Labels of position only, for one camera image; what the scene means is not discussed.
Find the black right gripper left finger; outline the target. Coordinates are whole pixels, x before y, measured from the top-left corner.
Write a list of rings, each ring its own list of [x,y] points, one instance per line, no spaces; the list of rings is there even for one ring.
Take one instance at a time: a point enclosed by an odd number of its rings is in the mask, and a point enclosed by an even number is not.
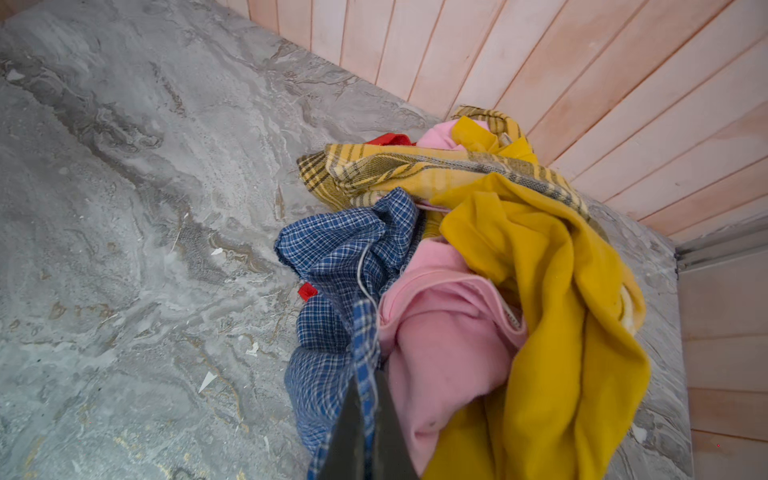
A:
[[[354,379],[347,388],[320,480],[363,480],[365,478],[365,443],[361,402]]]

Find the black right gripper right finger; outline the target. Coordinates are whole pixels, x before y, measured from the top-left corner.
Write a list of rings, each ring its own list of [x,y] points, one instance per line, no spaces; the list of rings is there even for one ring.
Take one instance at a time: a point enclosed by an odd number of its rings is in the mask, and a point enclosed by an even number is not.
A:
[[[383,371],[375,372],[378,407],[375,415],[373,478],[375,480],[418,480],[394,402]]]

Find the blue checked shirt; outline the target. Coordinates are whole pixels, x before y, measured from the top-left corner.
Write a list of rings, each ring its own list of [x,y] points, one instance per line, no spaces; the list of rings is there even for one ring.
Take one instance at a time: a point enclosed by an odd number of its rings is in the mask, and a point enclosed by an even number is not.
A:
[[[280,262],[317,291],[298,316],[298,346],[285,373],[297,431],[311,456],[310,479],[326,464],[347,396],[361,406],[363,476],[372,475],[378,303],[415,253],[422,231],[422,213],[397,188],[372,207],[308,217],[278,235]]]

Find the pink cloth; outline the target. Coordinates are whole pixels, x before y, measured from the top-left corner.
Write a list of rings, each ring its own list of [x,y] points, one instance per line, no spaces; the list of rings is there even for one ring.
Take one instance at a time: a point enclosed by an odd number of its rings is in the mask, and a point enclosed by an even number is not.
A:
[[[506,382],[526,326],[497,287],[430,229],[383,294],[378,327],[400,427],[423,475],[441,431],[467,422],[475,400]]]

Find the red cloth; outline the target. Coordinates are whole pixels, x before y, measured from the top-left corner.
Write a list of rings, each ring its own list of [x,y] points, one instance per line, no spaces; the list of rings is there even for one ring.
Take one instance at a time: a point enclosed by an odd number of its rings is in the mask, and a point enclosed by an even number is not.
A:
[[[367,145],[411,147],[411,146],[414,146],[414,143],[410,140],[410,138],[407,135],[387,133],[378,138],[368,141]],[[308,301],[310,298],[314,297],[317,294],[317,290],[314,288],[314,286],[311,283],[305,282],[299,288],[298,294],[304,301]]]

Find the yellow plaid cloth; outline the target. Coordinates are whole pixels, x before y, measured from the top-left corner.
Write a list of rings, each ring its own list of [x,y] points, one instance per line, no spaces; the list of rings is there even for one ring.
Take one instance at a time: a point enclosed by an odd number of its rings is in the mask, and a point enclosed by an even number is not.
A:
[[[298,158],[307,190],[334,211],[374,205],[402,188],[419,202],[498,173],[571,208],[598,230],[587,203],[559,173],[541,165],[508,115],[462,105],[414,146],[328,144]]]

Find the aluminium rail frame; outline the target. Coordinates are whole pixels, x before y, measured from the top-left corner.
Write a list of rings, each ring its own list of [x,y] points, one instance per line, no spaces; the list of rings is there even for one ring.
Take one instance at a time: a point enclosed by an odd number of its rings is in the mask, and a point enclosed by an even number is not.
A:
[[[697,270],[767,250],[767,217],[726,227],[676,248],[677,271]]]

